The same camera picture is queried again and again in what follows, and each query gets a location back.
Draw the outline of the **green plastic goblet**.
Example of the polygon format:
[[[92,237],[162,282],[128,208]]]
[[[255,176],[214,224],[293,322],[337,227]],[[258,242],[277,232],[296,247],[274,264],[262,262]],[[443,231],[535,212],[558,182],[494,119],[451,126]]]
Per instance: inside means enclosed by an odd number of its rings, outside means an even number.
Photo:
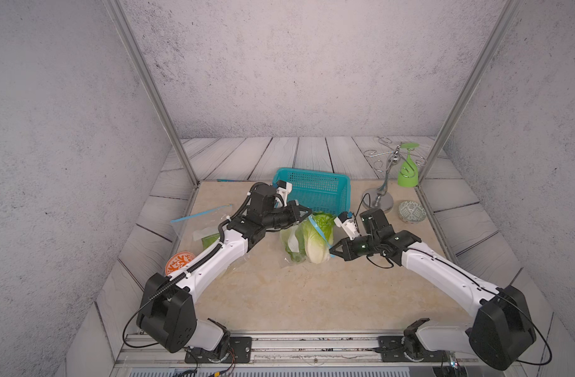
[[[400,145],[407,151],[407,156],[400,168],[397,177],[397,185],[405,188],[414,188],[419,184],[419,167],[411,158],[411,153],[419,147],[418,143],[408,142]]]

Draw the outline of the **chinese cabbage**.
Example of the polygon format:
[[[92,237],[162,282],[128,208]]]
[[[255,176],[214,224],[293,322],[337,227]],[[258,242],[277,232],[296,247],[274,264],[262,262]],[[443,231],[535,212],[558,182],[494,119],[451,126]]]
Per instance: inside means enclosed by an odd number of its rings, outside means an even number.
[[[334,216],[327,213],[310,215],[301,225],[307,258],[314,264],[327,262],[334,245]]]
[[[289,262],[301,263],[307,259],[301,226],[292,226],[289,229],[281,230],[279,238],[287,252]]]
[[[219,233],[215,233],[209,236],[206,236],[204,238],[202,238],[202,245],[203,245],[203,250],[207,250],[207,248],[209,248],[211,245],[214,245],[215,243],[218,242],[220,238],[220,234]]]

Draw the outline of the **clear zipper bag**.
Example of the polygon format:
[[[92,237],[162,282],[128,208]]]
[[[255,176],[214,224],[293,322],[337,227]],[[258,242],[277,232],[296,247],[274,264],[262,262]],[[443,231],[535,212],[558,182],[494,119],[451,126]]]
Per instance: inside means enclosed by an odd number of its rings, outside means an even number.
[[[333,215],[317,213],[297,226],[281,230],[279,238],[286,253],[286,263],[328,262],[330,248],[334,245],[334,219]]]
[[[232,204],[171,220],[178,237],[177,253],[188,251],[195,256],[203,251],[202,238],[219,233],[218,225],[233,212]]]

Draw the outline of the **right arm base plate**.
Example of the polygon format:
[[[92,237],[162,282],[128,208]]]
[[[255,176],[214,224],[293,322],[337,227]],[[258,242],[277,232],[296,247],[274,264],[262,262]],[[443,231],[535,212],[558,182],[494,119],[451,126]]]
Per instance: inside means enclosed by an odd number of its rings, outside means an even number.
[[[378,346],[382,362],[441,363],[448,360],[444,351],[426,350],[420,342],[406,336],[379,336]]]

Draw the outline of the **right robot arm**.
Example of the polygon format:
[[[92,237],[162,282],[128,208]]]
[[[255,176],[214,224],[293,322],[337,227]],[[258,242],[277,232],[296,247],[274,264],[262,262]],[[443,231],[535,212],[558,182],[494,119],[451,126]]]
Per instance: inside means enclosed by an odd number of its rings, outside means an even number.
[[[379,254],[393,266],[417,273],[471,317],[472,324],[441,324],[422,318],[404,330],[403,353],[413,362],[432,352],[473,353],[487,366],[505,371],[543,335],[532,322],[524,294],[512,285],[501,288],[450,262],[415,234],[395,232],[380,209],[362,213],[361,234],[349,212],[334,219],[346,236],[330,249],[347,262]]]

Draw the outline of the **aluminium frame post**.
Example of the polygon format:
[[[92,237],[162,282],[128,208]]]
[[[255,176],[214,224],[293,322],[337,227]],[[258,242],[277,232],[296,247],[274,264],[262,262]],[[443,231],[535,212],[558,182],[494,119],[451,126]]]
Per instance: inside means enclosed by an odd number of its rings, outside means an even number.
[[[141,80],[142,85],[149,97],[150,102],[152,102],[153,108],[163,126],[163,129],[168,136],[170,143],[177,154],[179,163],[185,169],[190,182],[194,186],[199,185],[199,179],[196,176],[195,171],[189,161],[187,153],[185,152],[184,146],[178,136],[177,130],[174,127],[170,113],[166,109],[166,105],[163,102],[162,96],[155,84],[155,80],[152,77],[151,72],[147,66],[141,49],[138,45],[138,41],[135,38],[133,30],[130,26],[130,22],[127,15],[124,12],[121,1],[118,0],[105,0],[104,4],[110,13],[110,17],[116,26],[119,37],[122,40],[122,44],[125,46],[129,58],[135,67],[137,74]]]
[[[430,171],[440,155],[441,150],[446,146],[450,136],[452,136],[461,115],[464,113],[466,106],[481,82],[483,74],[491,63],[491,60],[496,55],[501,42],[507,35],[510,26],[515,20],[521,3],[522,1],[520,0],[505,1],[504,7],[496,20],[495,26],[491,30],[491,33],[489,34],[485,45],[481,49],[462,90],[452,106],[452,109],[448,113],[448,116],[440,128],[433,146],[430,149],[430,154],[426,160],[426,166],[419,175],[419,183],[422,183],[429,177]]]

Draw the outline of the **teal plastic basket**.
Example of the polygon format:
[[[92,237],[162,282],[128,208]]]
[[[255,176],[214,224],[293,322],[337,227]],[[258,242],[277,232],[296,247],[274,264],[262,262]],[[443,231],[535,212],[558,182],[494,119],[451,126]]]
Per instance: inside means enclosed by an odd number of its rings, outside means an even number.
[[[273,184],[278,181],[291,183],[288,199],[313,212],[338,216],[350,210],[350,178],[344,174],[284,167],[276,172]]]

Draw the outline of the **silver metal cup rack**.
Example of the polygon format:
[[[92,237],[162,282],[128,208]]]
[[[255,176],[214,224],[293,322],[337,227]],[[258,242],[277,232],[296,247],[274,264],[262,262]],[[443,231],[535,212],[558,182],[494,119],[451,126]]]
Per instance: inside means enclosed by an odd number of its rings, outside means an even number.
[[[364,151],[364,157],[372,164],[372,168],[379,173],[379,177],[383,179],[379,187],[369,188],[362,197],[362,204],[366,209],[381,209],[389,211],[394,206],[394,198],[389,193],[389,181],[393,177],[395,171],[395,178],[397,181],[400,168],[407,156],[407,151],[401,149],[400,145],[408,142],[415,141],[392,141],[390,138],[374,138],[376,145],[381,145],[383,151],[373,147]],[[412,153],[411,158],[419,167],[419,175],[422,168],[426,165],[426,158],[418,151],[417,147]]]

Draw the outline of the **aluminium front rail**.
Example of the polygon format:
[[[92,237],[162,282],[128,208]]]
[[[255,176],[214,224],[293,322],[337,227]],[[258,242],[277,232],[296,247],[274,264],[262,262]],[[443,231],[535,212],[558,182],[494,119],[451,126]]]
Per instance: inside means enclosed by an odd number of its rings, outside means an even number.
[[[185,350],[169,353],[145,335],[129,336],[114,376],[523,376],[520,364],[505,372],[466,353],[446,353],[441,363],[382,362],[379,336],[394,331],[238,331],[253,339],[248,364],[186,364]]]

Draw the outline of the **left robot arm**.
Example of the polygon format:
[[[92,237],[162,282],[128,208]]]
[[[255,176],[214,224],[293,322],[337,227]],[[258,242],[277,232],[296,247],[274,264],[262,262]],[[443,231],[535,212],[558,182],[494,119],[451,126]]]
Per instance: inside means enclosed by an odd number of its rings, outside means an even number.
[[[298,225],[312,214],[288,198],[291,190],[292,184],[285,181],[254,183],[236,213],[218,225],[217,241],[186,266],[148,279],[141,306],[131,320],[171,353],[191,347],[210,359],[223,359],[229,352],[230,331],[214,320],[198,319],[195,304],[217,277],[267,233]]]

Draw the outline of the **right aluminium frame post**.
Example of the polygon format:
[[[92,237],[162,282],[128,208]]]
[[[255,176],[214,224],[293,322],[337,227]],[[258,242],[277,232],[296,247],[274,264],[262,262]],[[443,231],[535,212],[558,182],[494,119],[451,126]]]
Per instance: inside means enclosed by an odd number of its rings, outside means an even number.
[[[430,154],[426,160],[426,166],[419,175],[419,183],[422,183],[429,177],[430,171],[440,155],[441,150],[446,146],[450,136],[452,136],[461,115],[464,113],[466,106],[481,82],[483,74],[491,63],[491,60],[496,55],[501,42],[507,35],[510,26],[515,20],[521,3],[522,1],[520,0],[505,1],[504,7],[496,20],[495,26],[491,30],[491,33],[489,34],[485,45],[481,49],[462,90],[452,106],[452,109],[448,113],[448,116],[440,128],[433,146],[430,149]]]

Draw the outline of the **orange patterned bowl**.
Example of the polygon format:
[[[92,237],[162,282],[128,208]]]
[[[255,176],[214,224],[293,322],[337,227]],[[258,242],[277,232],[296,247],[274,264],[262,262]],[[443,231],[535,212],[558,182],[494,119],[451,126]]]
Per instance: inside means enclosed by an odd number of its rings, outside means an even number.
[[[195,257],[193,253],[188,251],[182,251],[173,255],[165,265],[165,274],[169,276],[171,273],[180,270],[180,268],[187,266]]]

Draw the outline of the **left aluminium frame post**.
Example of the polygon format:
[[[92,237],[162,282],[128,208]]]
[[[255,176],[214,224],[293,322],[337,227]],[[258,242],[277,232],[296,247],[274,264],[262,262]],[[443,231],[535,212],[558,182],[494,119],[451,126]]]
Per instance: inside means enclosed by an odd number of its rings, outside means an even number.
[[[147,66],[141,49],[138,45],[138,41],[135,38],[133,30],[130,26],[130,22],[127,15],[124,12],[121,1],[118,0],[105,0],[104,4],[110,13],[110,17],[116,26],[119,37],[122,40],[122,44],[125,46],[129,58],[135,67],[137,74],[141,80],[142,85],[149,97],[150,102],[152,102],[153,108],[163,126],[163,129],[168,136],[170,143],[177,154],[179,163],[185,169],[190,182],[194,186],[199,185],[199,179],[196,176],[195,171],[189,161],[187,153],[185,152],[184,146],[178,136],[177,130],[174,127],[170,113],[166,109],[166,105],[163,102],[162,96],[155,84],[155,80],[152,77],[151,72]]]

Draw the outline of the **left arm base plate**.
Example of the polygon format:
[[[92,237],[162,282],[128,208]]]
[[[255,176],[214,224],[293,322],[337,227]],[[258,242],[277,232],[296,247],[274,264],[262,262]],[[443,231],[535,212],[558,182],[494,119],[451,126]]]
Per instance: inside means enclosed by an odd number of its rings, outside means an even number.
[[[224,339],[216,350],[199,347],[185,348],[186,364],[248,364],[251,361],[253,339],[249,336],[231,336]]]

